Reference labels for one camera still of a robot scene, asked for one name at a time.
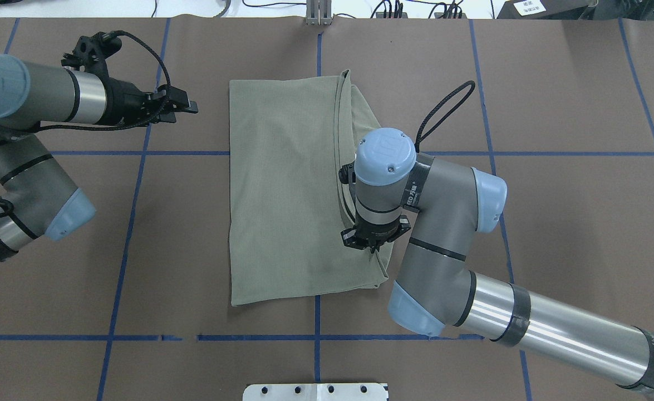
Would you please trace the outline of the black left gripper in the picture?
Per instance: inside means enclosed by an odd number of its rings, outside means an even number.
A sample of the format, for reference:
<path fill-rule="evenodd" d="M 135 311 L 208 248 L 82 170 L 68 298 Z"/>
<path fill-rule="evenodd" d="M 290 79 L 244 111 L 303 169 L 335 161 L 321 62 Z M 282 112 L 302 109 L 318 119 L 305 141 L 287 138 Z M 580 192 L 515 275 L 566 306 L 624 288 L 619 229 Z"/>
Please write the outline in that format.
<path fill-rule="evenodd" d="M 197 102 L 189 99 L 186 91 L 163 84 L 154 93 L 139 90 L 134 84 L 118 79 L 109 79 L 106 93 L 104 125 L 147 125 L 145 121 L 156 112 L 166 100 L 161 114 L 151 119 L 152 124 L 176 124 L 175 113 L 198 113 Z"/>

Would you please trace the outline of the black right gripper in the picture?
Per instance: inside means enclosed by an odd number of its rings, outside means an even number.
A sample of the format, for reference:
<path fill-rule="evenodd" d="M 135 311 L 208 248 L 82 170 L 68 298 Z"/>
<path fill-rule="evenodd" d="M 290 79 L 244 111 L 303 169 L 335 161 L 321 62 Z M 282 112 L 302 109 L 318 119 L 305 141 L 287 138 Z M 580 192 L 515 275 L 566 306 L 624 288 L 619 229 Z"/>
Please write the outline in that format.
<path fill-rule="evenodd" d="M 367 209 L 357 211 L 355 225 L 342 231 L 342 243 L 347 248 L 378 251 L 385 243 L 392 243 L 411 230 L 407 216 L 400 209 L 377 213 Z"/>

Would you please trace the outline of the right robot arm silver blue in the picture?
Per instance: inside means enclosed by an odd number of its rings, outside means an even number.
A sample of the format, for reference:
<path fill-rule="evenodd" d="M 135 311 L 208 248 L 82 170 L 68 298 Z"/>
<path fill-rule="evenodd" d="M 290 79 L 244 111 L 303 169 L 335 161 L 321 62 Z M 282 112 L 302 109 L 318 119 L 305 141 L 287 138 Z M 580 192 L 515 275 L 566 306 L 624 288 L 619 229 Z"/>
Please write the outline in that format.
<path fill-rule="evenodd" d="M 654 399 L 654 155 L 480 161 L 377 129 L 342 168 L 356 206 L 345 246 L 405 244 L 391 318 L 429 337 L 458 327 Z"/>

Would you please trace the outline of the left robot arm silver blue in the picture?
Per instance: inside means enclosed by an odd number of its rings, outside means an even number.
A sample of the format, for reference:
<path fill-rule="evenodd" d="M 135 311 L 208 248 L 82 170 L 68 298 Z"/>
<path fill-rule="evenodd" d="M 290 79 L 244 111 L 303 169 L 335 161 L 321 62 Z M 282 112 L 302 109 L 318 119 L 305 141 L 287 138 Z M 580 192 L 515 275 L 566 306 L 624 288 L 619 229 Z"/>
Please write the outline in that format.
<path fill-rule="evenodd" d="M 65 238 L 96 212 L 37 138 L 51 129 L 42 122 L 65 130 L 123 130 L 198 111 L 186 91 L 169 84 L 146 92 L 111 78 L 97 49 L 67 53 L 60 67 L 0 54 L 0 262 L 42 236 Z"/>

